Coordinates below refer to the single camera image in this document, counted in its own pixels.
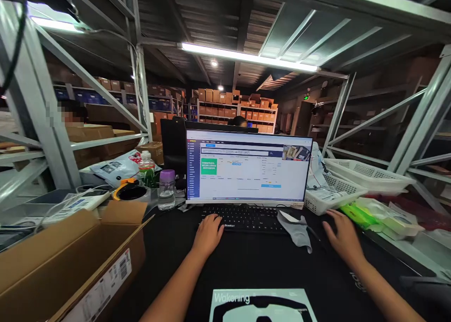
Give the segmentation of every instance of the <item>monitor screen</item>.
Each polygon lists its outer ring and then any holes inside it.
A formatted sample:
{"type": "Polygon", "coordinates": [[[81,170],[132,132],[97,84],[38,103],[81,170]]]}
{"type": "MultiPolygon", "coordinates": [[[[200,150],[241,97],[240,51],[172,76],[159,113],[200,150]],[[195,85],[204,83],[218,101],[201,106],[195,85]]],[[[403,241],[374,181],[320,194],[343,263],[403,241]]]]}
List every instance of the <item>monitor screen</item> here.
{"type": "Polygon", "coordinates": [[[188,203],[304,201],[312,138],[187,130],[188,203]]]}

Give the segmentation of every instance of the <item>ceiling light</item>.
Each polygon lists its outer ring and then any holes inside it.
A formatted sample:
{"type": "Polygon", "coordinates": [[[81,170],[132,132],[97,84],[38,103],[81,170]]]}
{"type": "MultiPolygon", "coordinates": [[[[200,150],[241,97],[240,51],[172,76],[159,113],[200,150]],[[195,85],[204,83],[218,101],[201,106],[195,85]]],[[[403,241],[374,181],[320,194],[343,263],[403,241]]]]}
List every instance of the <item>ceiling light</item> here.
{"type": "Polygon", "coordinates": [[[78,29],[76,29],[74,24],[71,24],[71,23],[44,19],[44,18],[38,18],[35,16],[32,16],[31,19],[35,23],[37,23],[39,26],[42,26],[42,27],[53,28],[53,29],[58,29],[58,30],[62,30],[62,31],[70,31],[70,32],[75,32],[75,33],[83,33],[82,31],[79,31],[78,29]]]}
{"type": "Polygon", "coordinates": [[[182,43],[182,49],[187,52],[199,53],[199,54],[204,54],[204,55],[209,55],[209,56],[214,56],[214,57],[223,57],[226,59],[244,61],[244,62],[249,62],[249,63],[258,63],[258,64],[261,64],[264,66],[289,68],[293,71],[315,72],[315,71],[319,70],[318,66],[307,65],[304,63],[295,63],[295,62],[291,62],[291,61],[276,60],[276,59],[266,58],[263,56],[233,52],[233,51],[228,51],[228,50],[224,50],[224,49],[198,46],[198,45],[188,44],[185,42],[182,43]]]}

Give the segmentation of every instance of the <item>white plastic basket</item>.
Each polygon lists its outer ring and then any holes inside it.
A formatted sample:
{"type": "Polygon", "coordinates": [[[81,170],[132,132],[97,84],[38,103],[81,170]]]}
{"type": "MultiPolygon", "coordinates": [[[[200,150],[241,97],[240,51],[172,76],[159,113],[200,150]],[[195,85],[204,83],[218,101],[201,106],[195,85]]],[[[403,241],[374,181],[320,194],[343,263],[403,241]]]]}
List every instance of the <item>white plastic basket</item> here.
{"type": "Polygon", "coordinates": [[[324,159],[330,171],[368,189],[370,194],[402,193],[415,180],[355,160],[324,159]]]}
{"type": "Polygon", "coordinates": [[[329,186],[335,187],[339,192],[345,191],[348,195],[332,201],[325,201],[314,196],[314,193],[311,191],[306,190],[304,204],[310,211],[317,215],[324,214],[328,209],[338,209],[341,206],[350,204],[351,202],[354,202],[355,199],[368,192],[367,189],[353,182],[340,179],[334,175],[324,175],[324,178],[329,186]]]}

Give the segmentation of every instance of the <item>clear plastic bottle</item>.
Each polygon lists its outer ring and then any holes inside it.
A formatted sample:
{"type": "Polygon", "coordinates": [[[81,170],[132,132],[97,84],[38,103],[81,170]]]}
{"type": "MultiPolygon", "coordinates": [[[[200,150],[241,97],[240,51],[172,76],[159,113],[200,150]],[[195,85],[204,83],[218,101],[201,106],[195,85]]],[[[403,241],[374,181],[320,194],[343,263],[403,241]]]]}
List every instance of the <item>clear plastic bottle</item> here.
{"type": "Polygon", "coordinates": [[[141,176],[141,184],[149,188],[156,188],[155,162],[148,150],[141,154],[141,162],[138,165],[141,176]]]}
{"type": "Polygon", "coordinates": [[[160,172],[158,209],[169,210],[175,206],[175,171],[166,169],[160,172]]]}

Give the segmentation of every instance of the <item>desk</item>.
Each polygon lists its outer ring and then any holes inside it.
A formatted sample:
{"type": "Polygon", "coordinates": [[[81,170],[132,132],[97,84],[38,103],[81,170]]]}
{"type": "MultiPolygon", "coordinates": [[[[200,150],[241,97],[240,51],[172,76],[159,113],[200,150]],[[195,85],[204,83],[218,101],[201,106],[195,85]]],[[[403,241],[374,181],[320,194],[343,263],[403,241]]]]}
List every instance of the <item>desk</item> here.
{"type": "MultiPolygon", "coordinates": [[[[321,221],[329,217],[308,210],[302,213],[319,235],[326,251],[311,236],[313,253],[296,247],[289,235],[225,232],[207,260],[197,282],[186,321],[208,321],[213,289],[304,288],[318,321],[384,321],[350,270],[332,250],[321,221]]],[[[135,281],[115,307],[111,321],[138,321],[191,249],[199,208],[186,213],[173,210],[154,218],[144,228],[147,260],[135,281]]],[[[406,293],[399,276],[414,272],[366,237],[361,237],[368,260],[428,322],[436,311],[406,293]]]]}

